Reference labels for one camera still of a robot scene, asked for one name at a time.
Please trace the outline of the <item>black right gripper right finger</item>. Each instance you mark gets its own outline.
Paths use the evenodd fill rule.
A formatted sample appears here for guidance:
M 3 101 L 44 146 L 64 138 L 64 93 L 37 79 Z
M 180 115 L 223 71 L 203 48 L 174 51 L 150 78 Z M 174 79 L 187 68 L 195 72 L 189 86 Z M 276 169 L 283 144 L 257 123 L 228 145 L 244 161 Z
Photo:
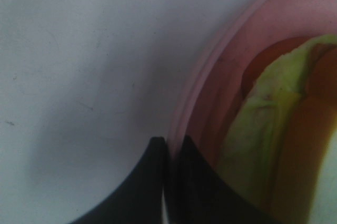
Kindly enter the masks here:
M 166 159 L 164 195 L 169 223 L 277 223 L 222 181 L 189 136 Z

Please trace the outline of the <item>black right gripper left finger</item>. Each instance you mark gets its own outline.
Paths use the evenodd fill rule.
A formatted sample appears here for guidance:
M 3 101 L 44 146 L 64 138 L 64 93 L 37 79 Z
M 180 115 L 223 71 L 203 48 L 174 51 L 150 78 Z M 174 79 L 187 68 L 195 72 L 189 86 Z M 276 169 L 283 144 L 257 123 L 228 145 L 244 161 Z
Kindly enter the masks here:
M 73 223 L 162 223 L 166 142 L 153 137 L 127 178 L 100 204 Z

